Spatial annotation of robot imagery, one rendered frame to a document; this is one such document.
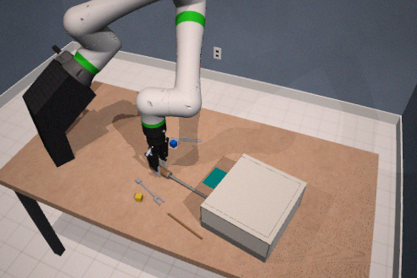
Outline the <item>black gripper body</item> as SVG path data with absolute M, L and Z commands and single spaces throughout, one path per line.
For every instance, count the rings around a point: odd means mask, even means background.
M 151 148 L 151 152 L 156 153 L 156 147 L 159 147 L 159 150 L 161 150 L 160 145 L 162 145 L 165 142 L 165 134 L 158 138 L 149 138 L 147 137 L 147 144 L 148 144 L 148 150 Z

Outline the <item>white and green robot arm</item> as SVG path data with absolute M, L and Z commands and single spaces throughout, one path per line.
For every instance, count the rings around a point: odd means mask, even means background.
M 56 45 L 52 49 L 62 67 L 89 88 L 121 49 L 120 39 L 107 25 L 160 0 L 91 0 L 67 10 L 65 31 L 81 47 L 75 56 Z M 166 116 L 191 118 L 202 107 L 200 64 L 206 18 L 206 0 L 173 0 L 175 4 L 176 73 L 172 89 L 146 87 L 136 96 L 143 134 L 158 138 L 166 132 Z M 59 56 L 60 55 L 60 56 Z

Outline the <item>teal square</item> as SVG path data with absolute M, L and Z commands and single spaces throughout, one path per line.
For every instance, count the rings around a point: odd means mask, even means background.
M 225 177 L 227 173 L 223 170 L 215 168 L 209 176 L 203 181 L 203 184 L 210 186 L 211 188 L 215 189 L 214 186 L 217 186 L 221 180 Z

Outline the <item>metal hook with brown wooden handle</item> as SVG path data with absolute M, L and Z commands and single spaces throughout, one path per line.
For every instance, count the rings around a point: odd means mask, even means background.
M 195 193 L 199 194 L 200 196 L 207 198 L 206 195 L 202 194 L 201 192 L 197 191 L 196 189 L 192 188 L 191 186 L 188 186 L 186 183 L 184 183 L 183 181 L 180 181 L 179 179 L 175 178 L 172 175 L 172 172 L 168 171 L 167 169 L 165 169 L 164 167 L 160 166 L 160 174 L 163 175 L 164 177 L 166 177 L 167 179 L 172 178 L 175 181 L 178 181 L 179 183 L 181 183 L 183 186 L 186 186 L 187 188 L 191 189 L 192 191 L 194 191 Z

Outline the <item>small yellow cube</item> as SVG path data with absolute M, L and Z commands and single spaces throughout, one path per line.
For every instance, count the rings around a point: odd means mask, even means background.
M 141 193 L 137 193 L 135 196 L 136 202 L 142 202 L 143 195 Z

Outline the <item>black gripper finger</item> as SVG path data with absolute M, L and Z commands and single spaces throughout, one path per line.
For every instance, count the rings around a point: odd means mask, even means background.
M 159 150 L 159 162 L 160 166 L 164 167 L 166 169 L 166 163 L 167 161 L 166 157 L 168 157 L 168 149 L 169 149 L 169 138 L 165 137 L 165 142 L 160 145 L 161 150 Z
M 154 168 L 155 175 L 160 177 L 161 174 L 160 174 L 160 168 L 158 164 L 159 147 L 156 147 L 156 153 L 151 152 L 151 148 L 150 148 L 148 152 L 145 153 L 144 155 L 147 156 L 147 161 L 149 162 L 150 167 Z

